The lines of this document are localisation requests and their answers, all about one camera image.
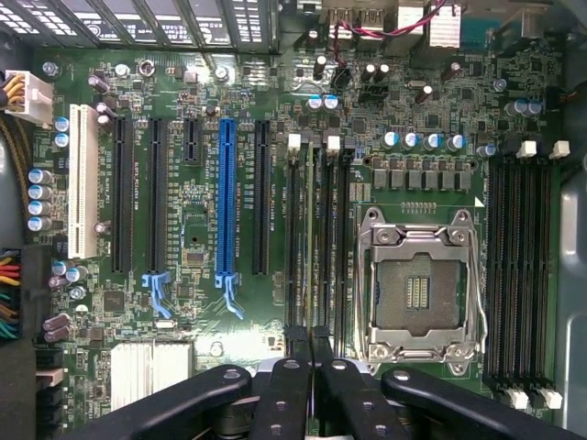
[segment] motherboard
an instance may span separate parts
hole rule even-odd
[[[37,53],[55,118],[29,189],[54,261],[37,350],[64,355],[65,431],[254,372],[292,325],[373,374],[408,363],[516,407],[552,388],[557,40],[432,68],[345,57]]]

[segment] cpu socket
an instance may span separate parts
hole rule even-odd
[[[371,363],[442,362],[462,376],[484,351],[479,244],[471,214],[394,225],[367,209],[357,241],[357,351]]]

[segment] blue pcie slot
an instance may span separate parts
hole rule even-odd
[[[216,276],[218,289],[230,312],[243,318],[235,304],[238,274],[235,272],[236,211],[237,211],[237,129],[234,119],[220,119],[218,129],[218,196],[216,203]]]

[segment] green circuit board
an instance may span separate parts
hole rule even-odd
[[[520,135],[541,134],[555,138],[559,133],[559,115],[541,117],[511,117],[504,106],[517,98],[538,99],[545,85],[557,85],[560,79],[560,54],[552,50],[525,52],[515,58],[494,59],[481,52],[457,54],[462,71],[449,81],[439,77],[443,68],[415,69],[409,59],[389,59],[389,97],[364,102],[364,89],[358,80],[361,69],[371,58],[350,58],[349,67],[355,80],[349,88],[338,93],[338,108],[309,111],[310,95],[324,94],[334,75],[334,65],[328,66],[323,80],[312,78],[316,55],[292,52],[281,57],[240,57],[214,55],[216,66],[224,66],[228,79],[220,82],[209,69],[205,59],[193,53],[163,53],[153,51],[115,50],[52,50],[37,54],[37,65],[54,61],[61,76],[54,81],[54,115],[69,117],[69,106],[93,105],[105,97],[96,93],[87,82],[88,75],[98,73],[109,85],[109,97],[116,102],[116,112],[130,119],[133,130],[133,187],[131,235],[132,265],[129,273],[112,271],[112,245],[109,235],[98,240],[98,256],[76,263],[88,269],[89,276],[82,285],[87,295],[81,300],[71,298],[70,287],[54,292],[53,312],[67,313],[71,318],[71,334],[60,342],[66,352],[66,383],[68,407],[65,410],[66,430],[111,411],[111,350],[122,343],[181,342],[193,348],[191,374],[216,365],[236,363],[256,368],[265,358],[284,354],[285,325],[317,325],[327,320],[335,332],[334,317],[342,307],[345,312],[344,336],[333,335],[334,344],[342,347],[340,354],[356,357],[353,343],[355,332],[353,302],[354,244],[357,228],[369,206],[379,206],[388,222],[395,224],[448,224],[459,209],[467,209],[474,222],[482,266],[487,259],[487,206],[489,203],[489,165],[476,154],[480,145],[497,143],[505,132]],[[150,77],[138,74],[138,65],[151,60],[155,72]],[[126,78],[115,75],[115,67],[125,64],[130,69]],[[184,71],[196,72],[197,81],[187,82]],[[507,78],[505,93],[496,92],[493,82]],[[415,104],[417,87],[411,81],[429,83],[434,93],[423,104]],[[198,118],[201,130],[202,162],[186,164],[183,160],[183,120]],[[164,267],[171,275],[165,288],[162,305],[170,312],[172,328],[158,328],[161,316],[153,309],[149,288],[142,287],[142,276],[148,272],[150,178],[150,118],[161,118],[167,125],[167,166]],[[242,310],[239,319],[227,309],[224,291],[215,287],[215,256],[217,247],[218,189],[218,131],[221,118],[234,119],[237,125],[236,169],[236,239],[235,267],[239,274],[235,301]],[[269,244],[266,274],[253,274],[254,260],[254,193],[255,187],[255,123],[270,121],[270,208]],[[445,148],[439,152],[422,149],[402,150],[382,147],[381,138],[393,131],[400,137],[416,132],[425,137],[460,133],[465,148],[452,153]],[[291,175],[288,174],[288,139],[291,134],[305,133],[310,147],[302,150],[301,163],[295,172],[297,193],[292,203]],[[343,194],[339,188],[339,171],[334,184],[327,187],[320,154],[324,134],[339,136],[343,149],[352,148],[349,163],[349,199],[347,220],[347,251],[338,253],[339,242],[325,242],[326,216],[331,235],[340,226],[339,204]],[[35,136],[35,166],[49,170],[55,177],[51,203],[53,228],[37,233],[35,240],[51,243],[55,259],[67,258],[68,221],[68,152],[54,144],[56,132],[39,129]],[[100,221],[113,215],[113,142],[112,135],[99,135],[98,206]],[[401,187],[393,188],[391,181],[384,187],[375,183],[375,172],[399,170],[404,176]],[[426,187],[410,183],[410,172],[435,171],[452,175],[453,187]],[[469,183],[460,179],[470,178]],[[553,183],[551,200],[556,200],[558,175]],[[327,197],[332,203],[325,204]],[[291,229],[290,207],[297,204],[297,247],[289,249],[287,239]],[[551,212],[553,243],[558,233],[558,212]],[[556,301],[555,253],[550,256],[548,280],[548,325],[554,325],[553,301]],[[347,269],[344,304],[323,300],[325,282],[322,265],[326,254]],[[294,259],[300,273],[299,288],[292,297],[287,291],[287,264]],[[548,374],[552,376],[553,344],[547,332]],[[39,350],[49,346],[39,345]],[[482,358],[476,357],[464,377],[454,378],[443,364],[418,363],[419,368],[439,377],[491,395],[482,384]],[[379,372],[386,369],[383,365]],[[528,409],[540,417],[548,412]]]

